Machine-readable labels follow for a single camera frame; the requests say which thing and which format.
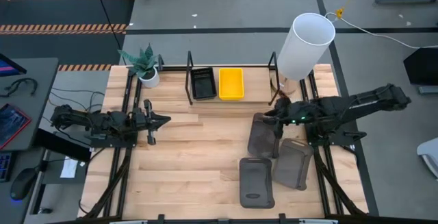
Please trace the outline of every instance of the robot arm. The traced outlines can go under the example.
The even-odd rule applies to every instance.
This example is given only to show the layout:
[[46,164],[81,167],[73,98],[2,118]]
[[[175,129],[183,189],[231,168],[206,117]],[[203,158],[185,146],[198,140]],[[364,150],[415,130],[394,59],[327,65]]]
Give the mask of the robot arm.
[[310,102],[292,103],[282,94],[263,121],[276,126],[277,138],[283,134],[283,126],[289,124],[312,124],[318,136],[326,137],[345,123],[380,110],[403,110],[410,102],[402,89],[393,84],[349,97],[322,97]]
[[120,111],[107,113],[88,113],[72,109],[69,105],[55,108],[51,117],[52,126],[56,129],[66,129],[71,125],[91,129],[90,138],[97,140],[116,139],[129,140],[132,134],[148,130],[148,144],[155,145],[153,132],[170,121],[169,116],[162,116],[152,111],[149,100],[144,101],[146,114],[141,108],[134,108],[133,112],[125,114]]

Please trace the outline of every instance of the white flower pot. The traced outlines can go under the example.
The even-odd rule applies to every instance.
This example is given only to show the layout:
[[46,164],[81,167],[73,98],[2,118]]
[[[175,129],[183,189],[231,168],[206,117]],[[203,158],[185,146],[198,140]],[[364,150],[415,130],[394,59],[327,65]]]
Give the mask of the white flower pot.
[[140,78],[140,81],[142,84],[147,88],[154,88],[157,87],[159,84],[159,75],[157,69],[154,67],[155,74],[151,79],[142,79]]

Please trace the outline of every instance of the gray case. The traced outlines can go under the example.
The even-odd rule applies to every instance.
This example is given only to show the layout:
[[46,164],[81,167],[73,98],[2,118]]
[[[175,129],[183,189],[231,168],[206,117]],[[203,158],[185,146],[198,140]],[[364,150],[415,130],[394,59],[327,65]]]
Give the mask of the gray case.
[[262,113],[255,113],[249,134],[248,152],[259,158],[272,158],[274,151],[274,127],[261,121]]
[[280,156],[274,167],[274,181],[293,189],[306,190],[312,155],[313,148],[309,145],[286,138],[280,146]]
[[271,167],[271,161],[266,158],[242,158],[240,160],[240,204],[242,207],[274,207]]

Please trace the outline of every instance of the yellow cable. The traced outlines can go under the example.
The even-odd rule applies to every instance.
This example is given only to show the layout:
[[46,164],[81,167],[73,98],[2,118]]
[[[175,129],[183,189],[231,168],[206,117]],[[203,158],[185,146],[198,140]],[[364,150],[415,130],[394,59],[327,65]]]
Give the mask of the yellow cable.
[[336,10],[336,17],[337,18],[339,18],[339,19],[342,18],[342,15],[344,14],[345,7],[350,3],[350,1],[351,0],[347,0],[347,2],[345,3],[345,5],[342,8]]

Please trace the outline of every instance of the gray floor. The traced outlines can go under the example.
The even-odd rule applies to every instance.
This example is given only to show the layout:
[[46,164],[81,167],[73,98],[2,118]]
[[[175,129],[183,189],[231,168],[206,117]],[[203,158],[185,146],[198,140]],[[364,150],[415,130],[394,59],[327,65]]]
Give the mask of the gray floor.
[[[374,0],[352,0],[344,18],[362,27],[434,27],[438,5],[382,5]],[[328,11],[346,0],[323,0]],[[190,29],[225,27],[289,27],[295,16],[319,12],[316,0],[136,0],[129,29]],[[336,27],[346,27],[338,21]],[[412,45],[436,45],[438,34],[392,34]],[[138,53],[150,42],[167,64],[185,64],[191,50],[197,64],[267,62],[279,53],[284,33],[128,35],[123,49]],[[378,210],[382,216],[438,219],[438,183],[415,155],[416,147],[438,136],[436,97],[421,97],[409,84],[402,61],[412,49],[365,34],[338,34],[335,39],[348,92],[354,94],[386,83],[401,86],[413,103],[403,112],[380,112],[358,120]],[[320,62],[331,63],[327,51]],[[65,89],[105,90],[106,72],[60,73],[55,86]],[[88,105],[90,95],[61,93]],[[66,103],[55,97],[56,104]],[[49,118],[53,107],[44,115]],[[73,219],[81,186],[53,186],[43,206],[50,215],[28,216],[26,223]]]

